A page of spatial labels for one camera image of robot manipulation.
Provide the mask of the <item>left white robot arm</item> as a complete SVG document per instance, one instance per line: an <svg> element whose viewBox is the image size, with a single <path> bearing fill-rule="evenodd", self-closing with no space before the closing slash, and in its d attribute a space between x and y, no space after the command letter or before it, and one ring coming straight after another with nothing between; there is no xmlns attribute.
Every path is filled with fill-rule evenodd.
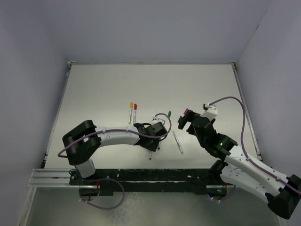
<svg viewBox="0 0 301 226"><path fill-rule="evenodd" d="M91 156L100 147L111 145L137 145L149 151L156 151L161 139L168 135L162 122L135 123L127 127L97 127L92 120L86 120L66 133L64 149L58 156L65 158L80 173L80 179L87 185L96 181L97 173Z"/></svg>

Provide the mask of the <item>red pen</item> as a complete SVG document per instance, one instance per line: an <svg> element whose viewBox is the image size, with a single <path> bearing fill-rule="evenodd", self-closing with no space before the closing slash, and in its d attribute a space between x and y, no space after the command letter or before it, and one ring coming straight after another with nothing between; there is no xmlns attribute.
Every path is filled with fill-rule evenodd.
<svg viewBox="0 0 301 226"><path fill-rule="evenodd" d="M136 113L137 113L137 110L134 110L134 115L133 115L133 124L136 123Z"/></svg>

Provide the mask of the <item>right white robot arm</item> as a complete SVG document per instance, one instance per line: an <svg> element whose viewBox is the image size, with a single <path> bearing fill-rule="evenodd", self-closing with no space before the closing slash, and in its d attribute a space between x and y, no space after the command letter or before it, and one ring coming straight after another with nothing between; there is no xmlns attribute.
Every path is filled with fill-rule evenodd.
<svg viewBox="0 0 301 226"><path fill-rule="evenodd" d="M186 109L178 120L178 129L194 135L200 146L218 160L211 167L209 179L238 186L263 200L268 208L283 219L290 219L301 200L301 179L287 176L250 156L243 147L213 127L216 110L205 109L203 114Z"/></svg>

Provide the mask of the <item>yellow pen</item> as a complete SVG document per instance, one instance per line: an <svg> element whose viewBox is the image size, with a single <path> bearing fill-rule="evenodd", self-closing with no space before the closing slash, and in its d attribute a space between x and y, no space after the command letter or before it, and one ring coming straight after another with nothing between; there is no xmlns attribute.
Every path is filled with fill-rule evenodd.
<svg viewBox="0 0 301 226"><path fill-rule="evenodd" d="M128 124L131 124L131 122L132 122L132 113L133 113L133 108L130 108L130 107L129 107Z"/></svg>

